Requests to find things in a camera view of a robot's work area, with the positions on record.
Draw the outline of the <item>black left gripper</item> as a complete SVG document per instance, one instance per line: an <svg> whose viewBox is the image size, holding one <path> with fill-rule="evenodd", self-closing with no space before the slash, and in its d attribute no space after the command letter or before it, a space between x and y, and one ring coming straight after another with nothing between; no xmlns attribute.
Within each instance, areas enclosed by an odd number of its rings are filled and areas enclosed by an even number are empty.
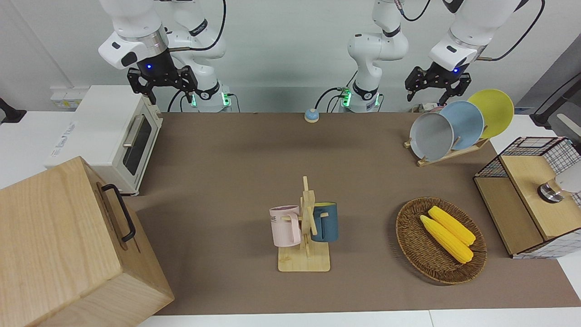
<svg viewBox="0 0 581 327"><path fill-rule="evenodd" d="M461 74L461 67L447 70L432 62L429 68L415 67L405 79L406 99L411 102L414 95L423 89L445 89L444 94L438 100L439 105L446 105L451 97L461 96L465 93L472 79L469 73Z"/></svg>

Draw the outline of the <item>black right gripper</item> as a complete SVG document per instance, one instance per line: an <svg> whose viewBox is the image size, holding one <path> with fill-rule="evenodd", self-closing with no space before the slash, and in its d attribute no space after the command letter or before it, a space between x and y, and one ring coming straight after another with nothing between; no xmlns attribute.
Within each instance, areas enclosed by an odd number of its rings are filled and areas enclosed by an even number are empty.
<svg viewBox="0 0 581 327"><path fill-rule="evenodd" d="M190 66L177 69L170 55L169 49L154 57L145 58L138 62L137 68L129 68L127 79L133 93L146 97L152 105L156 105L157 98L153 93L155 86L171 86L186 94L187 101L194 100L193 94L197 91L198 82Z"/></svg>

